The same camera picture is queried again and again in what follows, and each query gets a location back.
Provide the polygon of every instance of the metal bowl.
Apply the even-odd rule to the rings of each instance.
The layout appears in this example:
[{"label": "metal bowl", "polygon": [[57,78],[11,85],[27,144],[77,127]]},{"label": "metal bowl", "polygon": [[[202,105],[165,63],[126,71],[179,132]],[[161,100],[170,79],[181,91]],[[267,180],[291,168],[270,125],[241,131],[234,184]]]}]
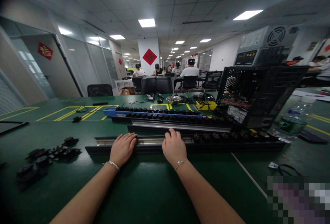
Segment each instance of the metal bowl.
[{"label": "metal bowl", "polygon": [[181,97],[179,96],[168,96],[166,98],[166,100],[170,103],[170,104],[178,104],[179,101],[181,100]]}]

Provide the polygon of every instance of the bracelet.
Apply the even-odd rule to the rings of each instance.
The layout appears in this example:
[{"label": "bracelet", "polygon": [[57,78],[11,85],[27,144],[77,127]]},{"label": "bracelet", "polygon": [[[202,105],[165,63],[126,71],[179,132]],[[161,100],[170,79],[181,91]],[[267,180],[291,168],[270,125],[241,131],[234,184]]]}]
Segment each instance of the bracelet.
[{"label": "bracelet", "polygon": [[114,165],[114,166],[117,168],[117,170],[119,171],[119,167],[118,167],[114,162],[112,162],[112,161],[107,161],[107,162],[105,162],[105,163],[103,163],[103,164],[105,165],[106,163],[109,163],[109,164],[111,164],[111,165]]},{"label": "bracelet", "polygon": [[174,169],[174,171],[176,171],[176,169],[181,165],[183,164],[183,162],[185,162],[187,159],[185,160],[181,160],[181,161],[178,161],[178,166]]}]

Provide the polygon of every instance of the cooling fan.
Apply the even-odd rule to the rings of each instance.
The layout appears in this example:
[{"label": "cooling fan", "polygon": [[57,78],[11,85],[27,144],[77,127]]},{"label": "cooling fan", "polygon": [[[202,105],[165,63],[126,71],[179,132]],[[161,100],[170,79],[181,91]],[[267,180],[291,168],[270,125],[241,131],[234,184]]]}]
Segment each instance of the cooling fan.
[{"label": "cooling fan", "polygon": [[276,27],[267,38],[267,43],[269,46],[278,45],[285,37],[285,28],[282,26]]}]

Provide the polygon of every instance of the computer case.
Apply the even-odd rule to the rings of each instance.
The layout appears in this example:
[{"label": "computer case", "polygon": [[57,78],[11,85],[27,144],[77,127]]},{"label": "computer case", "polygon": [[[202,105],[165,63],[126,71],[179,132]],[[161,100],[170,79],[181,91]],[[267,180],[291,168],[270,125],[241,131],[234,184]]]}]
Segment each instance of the computer case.
[{"label": "computer case", "polygon": [[244,128],[269,128],[309,66],[225,67],[216,99]]}]

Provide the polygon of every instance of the water bottle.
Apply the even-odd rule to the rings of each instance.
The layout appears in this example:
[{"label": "water bottle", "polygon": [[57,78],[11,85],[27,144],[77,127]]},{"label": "water bottle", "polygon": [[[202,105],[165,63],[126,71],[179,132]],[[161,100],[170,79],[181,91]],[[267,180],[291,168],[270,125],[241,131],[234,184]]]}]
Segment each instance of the water bottle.
[{"label": "water bottle", "polygon": [[270,134],[278,136],[280,140],[287,143],[294,141],[311,119],[315,101],[314,98],[303,96],[298,103],[285,111]]}]

